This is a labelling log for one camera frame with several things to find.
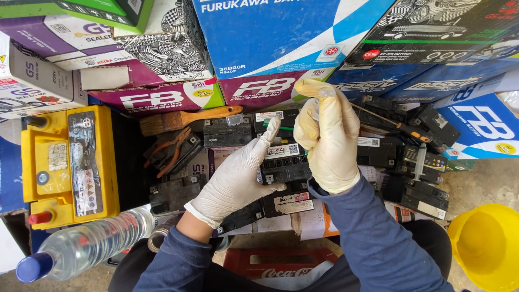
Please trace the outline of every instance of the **yellow funnel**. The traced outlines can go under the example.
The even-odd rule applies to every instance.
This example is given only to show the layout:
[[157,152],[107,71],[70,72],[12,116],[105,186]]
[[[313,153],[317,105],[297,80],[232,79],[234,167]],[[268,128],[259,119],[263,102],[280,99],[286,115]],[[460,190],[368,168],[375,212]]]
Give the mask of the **yellow funnel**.
[[454,258],[479,288],[519,288],[519,213],[500,204],[483,205],[456,217],[447,233]]

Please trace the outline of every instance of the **red terminal cap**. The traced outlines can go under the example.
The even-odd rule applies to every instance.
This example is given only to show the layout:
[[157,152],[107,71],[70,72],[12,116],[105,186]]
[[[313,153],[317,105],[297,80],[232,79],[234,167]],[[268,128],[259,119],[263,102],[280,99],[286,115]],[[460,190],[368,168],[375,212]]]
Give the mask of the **red terminal cap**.
[[49,211],[45,211],[45,212],[30,215],[28,218],[28,222],[30,225],[34,225],[34,224],[50,222],[51,219],[52,219],[52,213]]

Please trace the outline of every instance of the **wooden brush handle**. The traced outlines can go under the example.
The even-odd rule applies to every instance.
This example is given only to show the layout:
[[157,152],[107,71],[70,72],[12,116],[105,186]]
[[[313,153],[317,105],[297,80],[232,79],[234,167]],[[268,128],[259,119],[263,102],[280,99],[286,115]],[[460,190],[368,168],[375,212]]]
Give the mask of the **wooden brush handle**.
[[241,113],[243,107],[240,105],[226,105],[212,110],[206,110],[198,113],[182,112],[182,124],[187,125],[193,121],[204,120],[206,118],[228,117]]

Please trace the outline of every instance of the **gloved hand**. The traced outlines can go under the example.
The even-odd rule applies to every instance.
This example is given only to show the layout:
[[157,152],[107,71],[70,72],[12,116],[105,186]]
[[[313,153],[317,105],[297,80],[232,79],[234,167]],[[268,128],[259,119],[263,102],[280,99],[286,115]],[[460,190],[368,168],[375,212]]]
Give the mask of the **gloved hand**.
[[[308,152],[310,170],[316,182],[330,194],[340,194],[360,180],[357,141],[360,121],[348,99],[333,85],[302,79],[294,85],[309,99],[295,120],[294,138]],[[320,96],[319,92],[334,96]],[[319,100],[319,122],[312,113]]]
[[184,208],[212,228],[217,228],[232,212],[274,191],[285,190],[284,183],[262,185],[256,178],[280,126],[281,119],[273,117],[267,131],[223,161],[200,194]]

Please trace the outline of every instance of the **brush bristles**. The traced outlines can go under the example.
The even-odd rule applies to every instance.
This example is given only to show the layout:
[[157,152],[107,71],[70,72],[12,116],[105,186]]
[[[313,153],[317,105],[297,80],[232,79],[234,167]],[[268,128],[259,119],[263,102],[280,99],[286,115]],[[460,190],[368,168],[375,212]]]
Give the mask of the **brush bristles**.
[[149,117],[142,118],[139,123],[141,124],[141,132],[145,137],[164,133],[164,123],[162,122],[162,115],[152,115]]

